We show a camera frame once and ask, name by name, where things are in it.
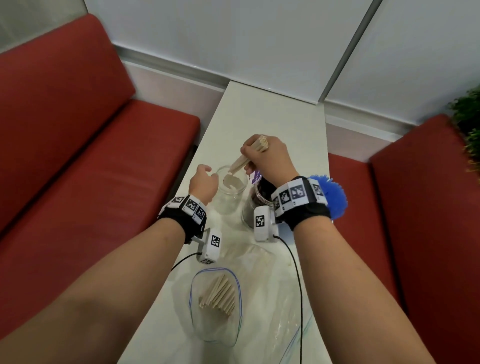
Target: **clear plastic bag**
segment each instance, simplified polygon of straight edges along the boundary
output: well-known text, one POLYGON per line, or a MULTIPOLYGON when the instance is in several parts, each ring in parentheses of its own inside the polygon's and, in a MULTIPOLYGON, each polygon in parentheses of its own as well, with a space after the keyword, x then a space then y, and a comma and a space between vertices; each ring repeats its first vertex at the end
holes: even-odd
POLYGON ((232 244, 216 263, 195 274, 189 308, 196 336, 233 347, 246 307, 259 287, 266 287, 275 259, 255 244, 232 244))
MULTIPOLYGON (((300 292, 297 279, 279 283, 276 307, 265 343, 263 364, 288 364, 300 344, 300 292)), ((303 338, 314 318, 306 292, 303 292, 303 338)))

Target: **forearm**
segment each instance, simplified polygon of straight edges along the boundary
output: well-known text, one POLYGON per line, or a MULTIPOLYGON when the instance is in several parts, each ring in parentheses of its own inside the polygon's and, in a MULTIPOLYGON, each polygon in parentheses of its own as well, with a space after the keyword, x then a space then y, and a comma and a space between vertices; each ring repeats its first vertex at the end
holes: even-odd
POLYGON ((434 363, 394 298, 330 219, 307 219, 294 235, 312 310, 333 363, 434 363))
POLYGON ((12 362, 116 362, 167 279, 184 239, 177 222, 157 221, 0 341, 1 355, 12 362))

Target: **hand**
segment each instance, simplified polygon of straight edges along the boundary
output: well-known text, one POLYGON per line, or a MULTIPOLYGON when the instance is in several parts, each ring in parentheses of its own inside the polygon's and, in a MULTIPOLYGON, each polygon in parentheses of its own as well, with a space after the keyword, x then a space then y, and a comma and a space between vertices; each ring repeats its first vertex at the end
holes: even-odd
POLYGON ((287 146, 276 136, 267 136, 268 149, 264 152, 257 152, 251 145, 260 137, 252 135, 242 146, 240 152, 251 162, 245 166, 247 174, 259 170, 275 187, 293 180, 299 174, 293 166, 287 146))
POLYGON ((197 172, 190 180, 188 193, 198 198, 205 206, 212 202, 213 197, 218 189, 218 174, 213 173, 211 176, 207 174, 212 169, 205 164, 199 164, 197 172))

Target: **red bench cushion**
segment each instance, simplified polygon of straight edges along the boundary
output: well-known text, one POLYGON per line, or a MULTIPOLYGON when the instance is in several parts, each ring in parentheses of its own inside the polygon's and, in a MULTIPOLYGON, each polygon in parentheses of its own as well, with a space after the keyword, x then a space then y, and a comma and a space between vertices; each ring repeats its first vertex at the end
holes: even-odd
POLYGON ((200 128, 132 100, 0 242, 0 338, 156 217, 200 128))
POLYGON ((480 357, 480 184, 437 116, 371 158, 409 317, 438 364, 480 357))
POLYGON ((93 15, 0 54, 0 231, 134 91, 93 15))
POLYGON ((348 200, 345 214, 335 220, 336 228, 399 301, 382 214, 369 165, 330 153, 328 164, 330 177, 343 187, 348 200))

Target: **blue fuzzy ball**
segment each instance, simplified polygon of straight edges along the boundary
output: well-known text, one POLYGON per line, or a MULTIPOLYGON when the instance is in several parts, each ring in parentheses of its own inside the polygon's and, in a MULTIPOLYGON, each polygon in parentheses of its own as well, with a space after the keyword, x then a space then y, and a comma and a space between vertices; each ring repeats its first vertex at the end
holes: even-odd
POLYGON ((326 175, 319 176, 318 174, 315 174, 310 176, 310 178, 317 180, 320 184, 325 198, 327 199, 332 220, 341 217, 348 206, 347 196, 345 195, 342 186, 336 182, 333 182, 333 180, 328 178, 326 175))

